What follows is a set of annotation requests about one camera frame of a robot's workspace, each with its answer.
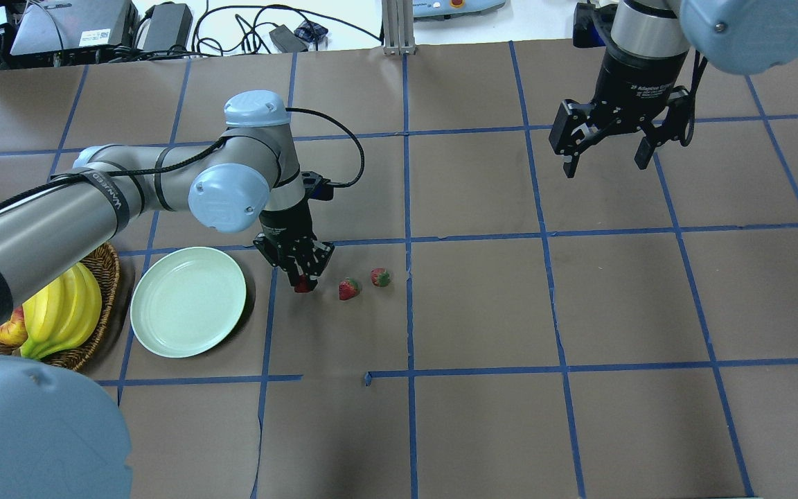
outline brown basket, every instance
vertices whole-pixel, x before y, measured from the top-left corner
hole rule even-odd
[[[94,278],[98,280],[98,285],[100,286],[103,305],[100,310],[98,326],[91,333],[91,337],[79,347],[58,351],[42,359],[42,362],[51,366],[66,367],[66,369],[72,369],[73,371],[82,369],[82,366],[85,366],[88,359],[91,359],[103,341],[107,332],[110,313],[113,310],[113,303],[116,299],[116,288],[119,286],[119,255],[112,244],[103,243],[98,249],[91,252],[89,256],[82,259],[82,264],[85,264],[88,270],[94,274]],[[0,355],[12,355],[15,350],[17,348],[0,343]]]

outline bunch of bananas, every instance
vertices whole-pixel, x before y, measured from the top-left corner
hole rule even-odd
[[[73,265],[23,304],[28,338],[20,355],[39,360],[79,347],[98,325],[101,306],[94,275],[85,265]]]

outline round plate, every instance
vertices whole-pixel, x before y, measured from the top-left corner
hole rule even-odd
[[[131,326],[147,350],[190,357],[230,334],[245,298],[245,276],[235,260],[213,247],[187,247],[140,279],[131,298]]]

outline white label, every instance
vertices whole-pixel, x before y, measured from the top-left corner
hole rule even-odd
[[[79,39],[79,47],[91,47],[93,45],[105,44],[110,39],[111,29],[92,29],[82,31],[82,38]]]

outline fruit basket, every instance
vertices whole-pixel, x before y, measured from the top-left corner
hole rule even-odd
[[[110,313],[113,310],[113,303],[116,299],[116,289],[119,286],[119,255],[112,244],[102,244],[94,252],[82,259],[82,264],[91,271],[100,286],[103,302],[98,325],[95,327],[94,332],[91,333],[91,337],[79,347],[57,351],[57,353],[52,353],[42,359],[42,362],[51,366],[64,367],[73,371],[82,369],[82,366],[85,366],[85,363],[91,359],[104,340],[104,336],[107,334]],[[0,343],[0,355],[12,355],[18,348]]]

